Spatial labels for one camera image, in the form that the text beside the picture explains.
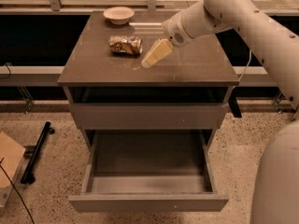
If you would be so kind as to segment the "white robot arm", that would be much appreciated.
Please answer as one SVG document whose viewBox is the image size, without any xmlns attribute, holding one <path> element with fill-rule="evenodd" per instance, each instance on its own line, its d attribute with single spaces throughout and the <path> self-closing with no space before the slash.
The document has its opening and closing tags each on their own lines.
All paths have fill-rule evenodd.
<svg viewBox="0 0 299 224">
<path fill-rule="evenodd" d="M 277 83 L 293 109 L 299 107 L 299 37 L 252 0 L 200 0 L 163 22 L 164 38 L 142 65 L 149 68 L 199 36 L 233 28 Z M 256 175 L 250 224 L 299 224 L 299 120 L 266 146 Z"/>
</svg>

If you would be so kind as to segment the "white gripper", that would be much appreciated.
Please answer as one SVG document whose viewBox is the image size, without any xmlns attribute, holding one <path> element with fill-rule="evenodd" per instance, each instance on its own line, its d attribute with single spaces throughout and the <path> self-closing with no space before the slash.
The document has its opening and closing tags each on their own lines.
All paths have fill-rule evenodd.
<svg viewBox="0 0 299 224">
<path fill-rule="evenodd" d="M 183 47 L 193 42 L 189 25 L 192 18 L 185 13 L 177 13 L 170 19 L 162 23 L 164 37 L 167 39 L 157 39 L 146 54 L 141 64 L 145 68 L 150 68 L 157 62 L 168 56 L 173 51 L 173 46 Z"/>
</svg>

